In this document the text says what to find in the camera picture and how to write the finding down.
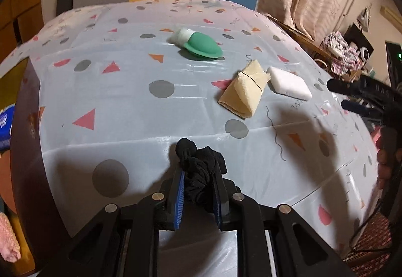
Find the person's hand on gripper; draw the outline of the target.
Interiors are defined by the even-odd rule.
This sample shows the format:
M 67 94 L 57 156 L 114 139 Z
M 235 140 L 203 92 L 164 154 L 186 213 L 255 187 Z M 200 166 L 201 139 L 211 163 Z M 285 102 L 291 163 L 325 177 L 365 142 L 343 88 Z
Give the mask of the person's hand on gripper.
M 385 150 L 383 145 L 382 137 L 379 137 L 377 142 L 375 143 L 377 147 L 377 186 L 379 189 L 383 189 L 387 183 L 391 179 L 392 170 L 394 167 L 394 162 L 401 162 L 402 157 L 402 149 L 399 148 L 394 157 L 391 158 L 391 155 Z

